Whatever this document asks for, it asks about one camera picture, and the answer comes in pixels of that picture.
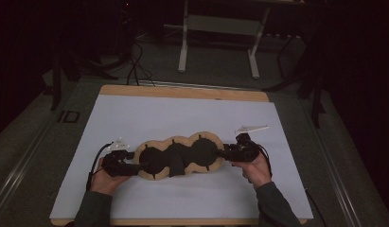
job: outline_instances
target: white paper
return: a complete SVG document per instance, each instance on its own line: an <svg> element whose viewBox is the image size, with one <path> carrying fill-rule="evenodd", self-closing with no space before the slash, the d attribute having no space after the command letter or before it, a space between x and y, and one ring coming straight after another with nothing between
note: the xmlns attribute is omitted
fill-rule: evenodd
<svg viewBox="0 0 389 227"><path fill-rule="evenodd" d="M249 134L268 150L273 180L296 216L312 218L273 103L106 95L97 98L50 218L74 218L97 151L118 137L130 145L129 151L148 140L189 137L199 131L213 132L223 143L236 143L235 130L243 125L269 126ZM112 218L257 217L252 185L228 162L214 172L160 181L132 177L117 189L112 208Z"/></svg>

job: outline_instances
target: wooden table edge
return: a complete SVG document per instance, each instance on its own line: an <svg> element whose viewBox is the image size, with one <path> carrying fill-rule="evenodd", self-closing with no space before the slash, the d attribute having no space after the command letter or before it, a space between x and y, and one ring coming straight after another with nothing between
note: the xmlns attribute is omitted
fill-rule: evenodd
<svg viewBox="0 0 389 227"><path fill-rule="evenodd" d="M107 96L156 96L269 102L268 96L263 92L206 88L149 87L109 84L103 85L99 94Z"/></svg>
<svg viewBox="0 0 389 227"><path fill-rule="evenodd" d="M305 224L307 219L299 219ZM72 219L53 218L51 222L55 226L64 226ZM194 218L151 218L151 219L111 219L111 225L132 225L132 226L185 226L185 225L258 225L257 218L219 218L219 219L194 219Z"/></svg>

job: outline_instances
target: hand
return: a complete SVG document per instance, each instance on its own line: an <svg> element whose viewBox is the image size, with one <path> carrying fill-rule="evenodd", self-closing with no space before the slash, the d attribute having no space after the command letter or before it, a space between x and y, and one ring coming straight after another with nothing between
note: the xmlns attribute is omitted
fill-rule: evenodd
<svg viewBox="0 0 389 227"><path fill-rule="evenodd" d="M247 178L254 189L259 188L265 183L272 181L271 174L268 168L267 160L262 154L258 154L255 160L251 163L245 162L230 162L233 166L242 168L243 177Z"/></svg>
<svg viewBox="0 0 389 227"><path fill-rule="evenodd" d="M131 176L109 176L109 174L104 169L102 169L102 161L103 158L100 158L97 166L97 173L93 176L90 191L95 191L112 196L117 187L121 183L124 183L129 180Z"/></svg>

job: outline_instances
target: sleeve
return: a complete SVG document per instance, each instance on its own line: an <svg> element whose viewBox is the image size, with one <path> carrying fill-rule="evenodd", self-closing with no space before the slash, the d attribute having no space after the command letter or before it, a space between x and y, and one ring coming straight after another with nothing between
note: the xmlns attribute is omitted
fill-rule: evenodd
<svg viewBox="0 0 389 227"><path fill-rule="evenodd" d="M110 226L112 197L98 192L87 191L74 219L75 227Z"/></svg>
<svg viewBox="0 0 389 227"><path fill-rule="evenodd" d="M256 189L259 226L301 226L291 206L277 189L274 182L265 183Z"/></svg>

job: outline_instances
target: floor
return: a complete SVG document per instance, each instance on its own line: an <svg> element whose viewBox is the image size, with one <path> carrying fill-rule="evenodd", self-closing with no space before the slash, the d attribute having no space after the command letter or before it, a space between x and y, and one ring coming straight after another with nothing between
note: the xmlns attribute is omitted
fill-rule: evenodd
<svg viewBox="0 0 389 227"><path fill-rule="evenodd" d="M142 48L137 67L140 85L259 91L282 80L276 55L284 41L278 37L261 40L256 53L261 79L254 80L245 44L199 42L195 33L189 36L186 72L178 73L180 35L176 30L162 42L146 35L137 40ZM285 74L303 50L297 39L288 47L282 56ZM138 58L140 47L134 51ZM55 111L50 111L52 97L39 95L0 134L0 226L51 226L50 211L100 87L126 84L131 68L127 64L110 71L119 80L101 79L80 69L79 82L63 79L62 102ZM320 114L321 128L316 129L309 117L311 97L299 99L297 87L294 84L268 96L276 105L300 177L311 195L315 219L304 226L324 226L324 222L326 226L389 226L389 214L329 94L323 93L325 113ZM60 119L63 111L78 112L80 118L76 123L64 122Z"/></svg>

